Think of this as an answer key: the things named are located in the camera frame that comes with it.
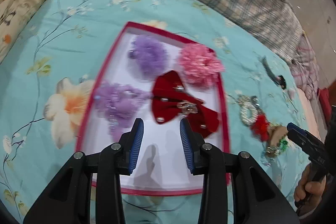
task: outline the purple tulle hair clip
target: purple tulle hair clip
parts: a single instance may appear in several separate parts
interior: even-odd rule
[[[146,78],[155,78],[164,73],[168,63],[168,53],[159,40],[148,35],[138,35],[133,41],[133,49],[128,52]]]
[[[95,107],[109,121],[114,141],[119,141],[124,128],[132,126],[135,113],[150,98],[149,92],[130,85],[104,82],[96,89]]]

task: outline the human hand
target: human hand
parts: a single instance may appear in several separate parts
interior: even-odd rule
[[[308,164],[305,170],[302,172],[301,179],[294,191],[294,200],[296,202],[303,200],[306,197],[306,192],[312,194],[309,202],[307,202],[304,206],[302,206],[300,210],[301,214],[308,213],[319,205],[323,191],[326,186],[325,176],[321,182],[311,181],[306,184],[309,173],[310,173],[310,164]]]

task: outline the hair accessory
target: hair accessory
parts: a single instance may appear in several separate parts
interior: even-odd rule
[[[171,70],[159,76],[153,87],[152,111],[157,123],[186,117],[193,131],[206,138],[219,125],[218,113],[203,106],[204,101],[186,92],[178,73]]]
[[[265,114],[258,114],[257,119],[253,125],[251,125],[251,130],[254,134],[260,136],[260,140],[265,142],[268,140],[268,129],[269,122],[266,119]]]
[[[282,152],[285,152],[288,147],[287,139],[287,128],[283,126],[273,126],[270,124],[268,128],[269,138],[267,141],[267,147],[263,151],[261,162],[270,166],[274,161],[275,157],[280,155]]]
[[[120,85],[107,82],[95,92],[96,109],[109,121],[110,134],[120,139],[123,128],[133,123],[135,113],[151,97],[149,92],[133,88],[130,85]]]
[[[159,40],[148,35],[138,35],[128,56],[134,59],[145,77],[162,74],[168,63],[168,53]]]
[[[284,79],[284,77],[282,75],[275,76],[275,74],[271,71],[271,69],[270,69],[270,67],[267,63],[266,56],[264,56],[261,59],[261,62],[262,62],[263,66],[266,70],[266,73],[267,73],[268,77],[271,78],[274,83],[276,83],[277,85],[280,85],[283,90],[286,89],[286,87],[287,87],[286,80]]]
[[[240,105],[240,119],[243,124],[250,126],[255,123],[258,116],[258,111],[252,104],[250,97],[245,95],[239,95],[238,104]]]
[[[177,59],[183,69],[188,83],[210,88],[218,80],[218,73],[224,71],[224,66],[203,44],[191,43],[180,51]]]
[[[254,105],[254,107],[257,109],[258,114],[263,114],[263,110],[260,108],[259,99],[256,96],[251,96],[251,103]]]

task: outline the turquoise bedsheet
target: turquoise bedsheet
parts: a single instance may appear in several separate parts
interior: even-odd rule
[[[293,146],[270,167],[263,165],[265,144],[241,123],[235,103],[238,94],[257,95],[271,122],[307,129],[298,96],[290,102],[259,61],[266,55],[274,73],[295,88],[283,60],[195,0],[47,0],[0,65],[0,198],[16,219],[22,222],[72,155],[93,79],[127,21],[164,28],[216,51],[226,68],[231,152],[250,152],[293,204],[307,156]],[[200,195],[123,198],[127,223],[196,223],[201,201]],[[91,214],[94,222],[94,210]]]

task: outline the red bow hair clip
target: red bow hair clip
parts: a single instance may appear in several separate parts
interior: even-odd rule
[[[218,113],[204,107],[204,101],[187,93],[176,71],[171,70],[159,76],[152,93],[152,112],[157,123],[169,122],[182,113],[192,130],[200,133],[203,138],[217,130]]]

